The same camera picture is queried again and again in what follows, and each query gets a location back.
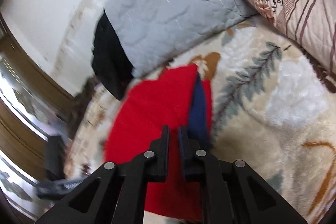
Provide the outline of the red and blue knit sweater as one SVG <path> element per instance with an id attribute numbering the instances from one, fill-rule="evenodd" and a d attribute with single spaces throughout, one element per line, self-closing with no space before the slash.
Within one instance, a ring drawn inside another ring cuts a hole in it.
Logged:
<path id="1" fill-rule="evenodd" d="M 200 78 L 195 64 L 166 69 L 158 79 L 142 81 L 127 93 L 105 145 L 106 161 L 131 161 L 161 137 L 163 126 L 169 127 L 167 179 L 147 186 L 146 211 L 201 221 L 199 185 L 187 183 L 182 175 L 178 129 L 185 126 L 189 137 L 208 150 L 211 116 L 210 82 Z"/>

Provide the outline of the wooden glass-door wardrobe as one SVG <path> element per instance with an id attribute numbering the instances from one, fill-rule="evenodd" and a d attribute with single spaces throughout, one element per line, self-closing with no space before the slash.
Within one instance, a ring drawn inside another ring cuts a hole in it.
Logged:
<path id="1" fill-rule="evenodd" d="M 24 223 L 33 223 L 51 203 L 40 200 L 46 178 L 45 146 L 66 136 L 66 110 L 73 97 L 46 75 L 1 19 L 1 194 Z"/>

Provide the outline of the dark brown fuzzy blanket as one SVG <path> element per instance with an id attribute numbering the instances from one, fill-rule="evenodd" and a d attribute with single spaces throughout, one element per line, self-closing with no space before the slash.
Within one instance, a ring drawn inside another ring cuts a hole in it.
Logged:
<path id="1" fill-rule="evenodd" d="M 76 94 L 74 97 L 71 107 L 67 114 L 67 136 L 73 140 L 86 109 L 91 101 L 93 95 L 95 94 L 95 87 L 100 83 L 96 76 L 87 78 L 86 83 L 82 87 L 81 92 Z"/>

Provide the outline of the cream leaf-pattern fleece blanket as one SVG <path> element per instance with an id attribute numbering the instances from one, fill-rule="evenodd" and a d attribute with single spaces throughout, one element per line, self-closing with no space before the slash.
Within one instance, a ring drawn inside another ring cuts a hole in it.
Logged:
<path id="1" fill-rule="evenodd" d="M 214 153 L 245 160 L 309 223 L 335 200 L 335 86 L 306 53 L 260 16 L 215 35 L 173 59 L 209 78 L 215 110 L 234 78 L 243 105 L 232 103 L 214 132 Z M 256 80 L 259 91 L 252 89 Z"/>

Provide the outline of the black garment pile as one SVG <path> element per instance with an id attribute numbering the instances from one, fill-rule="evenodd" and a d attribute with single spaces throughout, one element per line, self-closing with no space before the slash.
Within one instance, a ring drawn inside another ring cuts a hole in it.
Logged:
<path id="1" fill-rule="evenodd" d="M 122 100 L 133 79 L 133 65 L 106 13 L 102 14 L 97 23 L 92 53 L 92 69 L 95 75 L 110 94 L 117 100 Z"/>

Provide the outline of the grey quilted pillow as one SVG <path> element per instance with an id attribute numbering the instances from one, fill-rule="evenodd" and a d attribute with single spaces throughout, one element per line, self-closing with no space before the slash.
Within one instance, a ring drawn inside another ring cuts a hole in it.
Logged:
<path id="1" fill-rule="evenodd" d="M 256 14 L 246 0 L 109 0 L 104 10 L 135 77 Z"/>

